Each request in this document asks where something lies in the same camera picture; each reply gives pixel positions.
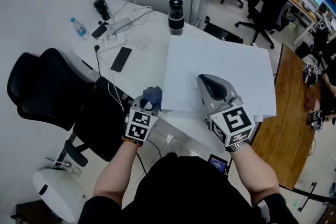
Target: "water bottle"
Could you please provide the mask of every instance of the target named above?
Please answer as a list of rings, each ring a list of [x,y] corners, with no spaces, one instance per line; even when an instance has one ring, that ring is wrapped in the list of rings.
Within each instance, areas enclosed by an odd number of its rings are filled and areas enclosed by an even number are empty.
[[[88,39],[89,38],[89,33],[86,31],[84,25],[77,21],[75,18],[71,18],[70,20],[73,23],[74,29],[76,30],[77,34],[82,38],[82,39]]]

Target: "black tumbler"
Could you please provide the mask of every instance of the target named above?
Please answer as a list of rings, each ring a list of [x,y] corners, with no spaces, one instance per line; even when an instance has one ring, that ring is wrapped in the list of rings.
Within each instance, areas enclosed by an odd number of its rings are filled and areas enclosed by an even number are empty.
[[[184,13],[182,6],[182,0],[169,1],[170,11],[168,14],[168,25],[170,29],[170,34],[174,36],[180,36],[183,33]]]
[[[93,5],[103,20],[109,20],[111,18],[105,0],[96,0]]]

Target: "white shoe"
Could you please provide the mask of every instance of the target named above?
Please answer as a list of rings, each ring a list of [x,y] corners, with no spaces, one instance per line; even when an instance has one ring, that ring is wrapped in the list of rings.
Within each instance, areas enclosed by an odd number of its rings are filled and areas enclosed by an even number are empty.
[[[178,142],[178,139],[176,137],[173,137],[170,141],[169,141],[169,150],[168,153],[178,153],[179,151],[179,147],[180,147],[180,143]]]

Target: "person's right arm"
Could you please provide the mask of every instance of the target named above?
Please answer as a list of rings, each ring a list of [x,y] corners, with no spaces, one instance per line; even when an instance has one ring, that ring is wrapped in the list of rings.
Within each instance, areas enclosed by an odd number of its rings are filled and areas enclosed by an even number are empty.
[[[241,182],[251,195],[254,206],[268,195],[280,193],[279,182],[274,170],[262,160],[248,144],[231,152]]]
[[[327,88],[332,92],[332,94],[334,96],[336,96],[336,86],[335,85],[332,85],[329,81],[329,77],[328,77],[328,74],[327,73],[324,73],[322,75],[322,80],[324,82],[324,84],[327,86]]]

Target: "metal watch strap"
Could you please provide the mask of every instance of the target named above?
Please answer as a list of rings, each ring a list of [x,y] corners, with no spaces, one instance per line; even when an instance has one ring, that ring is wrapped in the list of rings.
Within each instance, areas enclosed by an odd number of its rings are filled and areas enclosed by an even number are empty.
[[[245,144],[245,141],[237,142],[236,144],[226,147],[226,150],[229,152],[235,152],[239,150],[244,144]]]

